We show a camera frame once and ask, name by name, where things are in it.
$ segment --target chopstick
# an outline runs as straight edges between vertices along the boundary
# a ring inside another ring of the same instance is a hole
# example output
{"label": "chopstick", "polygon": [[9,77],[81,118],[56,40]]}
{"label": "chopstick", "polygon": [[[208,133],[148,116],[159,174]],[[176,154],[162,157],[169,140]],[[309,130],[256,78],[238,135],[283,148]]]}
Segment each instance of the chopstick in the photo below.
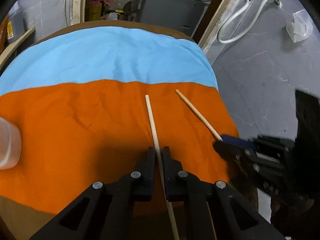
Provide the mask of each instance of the chopstick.
{"label": "chopstick", "polygon": [[160,154],[160,146],[159,146],[159,140],[158,140],[157,131],[156,131],[156,124],[155,124],[155,120],[153,119],[153,113],[152,113],[149,95],[145,95],[145,98],[146,98],[149,121],[150,121],[150,126],[151,126],[152,137],[153,137],[153,143],[155,145],[157,160],[158,160],[158,164],[159,164],[159,171],[160,171],[162,189],[163,189],[163,193],[164,193],[164,199],[165,199],[165,202],[167,205],[167,210],[169,213],[173,237],[174,237],[174,240],[179,240],[179,233],[178,233],[176,219],[175,219],[174,213],[173,213],[172,204],[171,204],[171,202],[168,202],[165,197],[163,164],[162,164],[162,158],[161,158],[161,154]]}
{"label": "chopstick", "polygon": [[199,117],[199,119],[206,125],[206,127],[210,130],[210,132],[215,136],[215,138],[219,141],[222,141],[221,136],[217,133],[217,131],[212,127],[212,125],[204,118],[204,116],[199,112],[198,109],[182,94],[178,89],[176,93],[181,97],[181,99],[191,108],[191,110]]}

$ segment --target orange fabric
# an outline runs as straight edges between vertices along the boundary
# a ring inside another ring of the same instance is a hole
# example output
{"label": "orange fabric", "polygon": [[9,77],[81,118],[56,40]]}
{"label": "orange fabric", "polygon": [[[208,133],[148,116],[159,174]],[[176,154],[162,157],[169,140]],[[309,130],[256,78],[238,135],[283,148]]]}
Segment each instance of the orange fabric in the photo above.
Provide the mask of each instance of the orange fabric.
{"label": "orange fabric", "polygon": [[[148,85],[100,80],[1,96],[0,116],[20,129],[22,152],[16,167],[0,171],[0,195],[58,213],[91,183],[117,181],[133,171],[136,161],[153,146],[146,94],[160,147],[169,146],[172,158],[201,180],[229,181],[235,174],[213,150],[213,136],[176,89],[218,133],[238,136],[217,90],[194,83]],[[136,215],[165,210],[158,171],[153,201],[136,207]]]}

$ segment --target metal bolt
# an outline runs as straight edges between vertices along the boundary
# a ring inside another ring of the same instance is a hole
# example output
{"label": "metal bolt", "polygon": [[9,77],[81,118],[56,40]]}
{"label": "metal bolt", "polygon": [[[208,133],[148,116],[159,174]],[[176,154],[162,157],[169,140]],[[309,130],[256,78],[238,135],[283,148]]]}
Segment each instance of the metal bolt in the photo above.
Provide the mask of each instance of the metal bolt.
{"label": "metal bolt", "polygon": [[102,184],[102,182],[100,182],[100,181],[96,181],[95,183],[92,184],[92,187],[93,187],[94,189],[102,188],[102,186],[103,186],[103,184]]}
{"label": "metal bolt", "polygon": [[133,177],[134,179],[139,178],[141,176],[141,173],[138,171],[134,171],[131,173],[131,177]]}
{"label": "metal bolt", "polygon": [[256,163],[253,165],[253,168],[256,172],[259,172],[260,171],[260,167],[259,165],[257,165]]}
{"label": "metal bolt", "polygon": [[185,178],[186,176],[188,176],[188,173],[186,171],[179,171],[178,176],[181,178]]}
{"label": "metal bolt", "polygon": [[226,187],[226,183],[222,180],[217,181],[216,185],[218,188],[225,188]]}

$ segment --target white pipe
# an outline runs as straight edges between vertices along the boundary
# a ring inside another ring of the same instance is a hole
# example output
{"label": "white pipe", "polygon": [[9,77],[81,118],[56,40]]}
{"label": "white pipe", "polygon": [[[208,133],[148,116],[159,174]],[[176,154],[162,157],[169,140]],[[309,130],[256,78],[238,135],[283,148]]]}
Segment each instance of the white pipe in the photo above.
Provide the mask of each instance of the white pipe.
{"label": "white pipe", "polygon": [[262,11],[262,8],[264,7],[264,5],[266,4],[268,0],[263,0],[258,8],[258,11],[256,13],[256,15],[254,16],[252,22],[250,23],[250,25],[244,30],[242,31],[239,35],[237,35],[236,37],[234,38],[231,38],[230,40],[226,40],[226,41],[223,41],[221,40],[221,33],[224,31],[224,29],[235,19],[237,18],[240,14],[242,14],[249,6],[251,0],[245,0],[245,5],[240,9],[238,10],[235,14],[231,15],[225,22],[224,24],[221,26],[220,30],[218,31],[218,34],[217,34],[217,40],[218,42],[220,43],[223,43],[223,44],[227,44],[227,43],[231,43],[231,42],[234,42],[238,39],[240,39],[243,35],[245,35],[248,30],[250,30],[250,28],[253,26],[253,24],[255,23],[255,21],[257,20],[259,14],[261,13]]}

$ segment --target wooden board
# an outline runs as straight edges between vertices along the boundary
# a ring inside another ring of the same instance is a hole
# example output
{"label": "wooden board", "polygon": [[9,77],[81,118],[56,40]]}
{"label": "wooden board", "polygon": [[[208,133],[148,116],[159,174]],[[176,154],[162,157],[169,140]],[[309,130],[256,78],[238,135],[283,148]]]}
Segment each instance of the wooden board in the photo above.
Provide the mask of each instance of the wooden board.
{"label": "wooden board", "polygon": [[8,25],[9,15],[7,15],[4,21],[0,25],[0,55],[4,50],[4,43],[7,39],[7,25]]}
{"label": "wooden board", "polygon": [[4,66],[4,64],[7,62],[8,58],[15,52],[15,50],[20,46],[21,43],[24,42],[26,38],[28,38],[36,28],[31,28],[27,30],[19,39],[17,39],[15,42],[11,43],[4,49],[4,51],[0,55],[0,70]]}

